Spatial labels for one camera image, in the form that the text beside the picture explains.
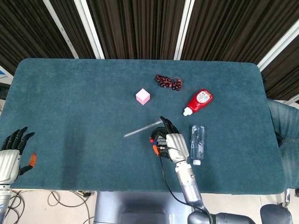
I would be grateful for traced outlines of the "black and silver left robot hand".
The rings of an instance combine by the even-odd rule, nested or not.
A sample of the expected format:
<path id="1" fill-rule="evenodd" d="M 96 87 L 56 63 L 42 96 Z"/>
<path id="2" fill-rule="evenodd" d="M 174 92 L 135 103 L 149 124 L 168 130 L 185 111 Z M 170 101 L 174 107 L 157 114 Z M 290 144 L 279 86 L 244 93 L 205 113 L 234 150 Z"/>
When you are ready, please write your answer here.
<path id="1" fill-rule="evenodd" d="M 36 165 L 37 155 L 33 153 L 28 164 L 20 166 L 27 141 L 35 135 L 34 132 L 25 134 L 27 127 L 18 129 L 7 136 L 0 147 L 0 185 L 8 188 L 16 179 L 31 170 Z"/>

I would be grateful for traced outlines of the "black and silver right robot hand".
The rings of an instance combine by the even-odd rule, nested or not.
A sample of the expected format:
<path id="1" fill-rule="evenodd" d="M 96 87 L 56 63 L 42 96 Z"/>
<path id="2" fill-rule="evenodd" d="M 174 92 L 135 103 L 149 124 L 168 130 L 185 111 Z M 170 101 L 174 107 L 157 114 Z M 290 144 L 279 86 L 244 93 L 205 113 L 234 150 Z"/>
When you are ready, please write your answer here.
<path id="1" fill-rule="evenodd" d="M 184 136 L 179 133 L 170 120 L 162 116 L 160 120 L 164 126 L 155 128 L 150 136 L 155 154 L 170 159 L 174 163 L 187 161 L 189 151 Z"/>

